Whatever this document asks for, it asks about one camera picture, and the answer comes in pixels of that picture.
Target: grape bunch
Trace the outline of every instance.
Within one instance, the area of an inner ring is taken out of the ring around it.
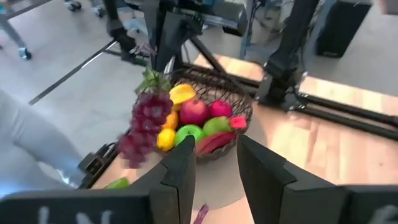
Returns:
[[[166,82],[159,75],[155,76],[156,82]],[[138,102],[132,109],[130,131],[119,138],[118,151],[132,169],[139,168],[146,161],[146,155],[154,151],[157,135],[171,113],[173,101],[167,87],[162,86],[167,85],[146,86],[146,91],[138,95]]]

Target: dark wire basket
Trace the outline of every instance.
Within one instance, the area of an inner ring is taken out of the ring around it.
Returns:
[[[170,82],[172,86],[190,84],[196,91],[195,98],[208,105],[215,100],[227,101],[233,107],[233,116],[244,116],[248,124],[246,129],[235,130],[236,135],[244,134],[248,130],[253,113],[252,99],[231,75],[196,65],[184,65],[182,69],[170,73]],[[236,139],[211,154],[198,156],[197,162],[206,163],[225,156],[235,145]],[[155,151],[163,156],[167,155],[159,149]]]

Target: yellow lemon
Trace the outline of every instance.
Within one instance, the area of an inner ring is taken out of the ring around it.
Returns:
[[[156,146],[164,151],[168,152],[174,147],[175,131],[173,129],[163,129],[157,136]]]

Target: white lettering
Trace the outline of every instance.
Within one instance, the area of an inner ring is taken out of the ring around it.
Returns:
[[[106,210],[101,213],[101,223],[100,224],[111,224],[111,215],[112,212]],[[48,207],[41,207],[39,209],[39,224],[55,224],[50,223],[50,209]],[[89,216],[83,212],[79,212],[76,214],[76,224],[94,224]]]

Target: caster wheel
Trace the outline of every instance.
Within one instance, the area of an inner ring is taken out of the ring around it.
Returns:
[[[67,8],[71,12],[77,12],[81,9],[81,3],[80,2],[72,2],[71,4],[67,5]]]
[[[95,13],[95,15],[96,15],[97,17],[99,17],[99,18],[102,18],[102,17],[104,17],[104,16],[106,15],[106,11],[105,11],[105,9],[103,9],[103,8],[97,8],[97,9],[95,9],[94,13]]]
[[[30,60],[32,58],[32,54],[28,51],[27,48],[19,49],[18,53],[20,58],[24,60]]]

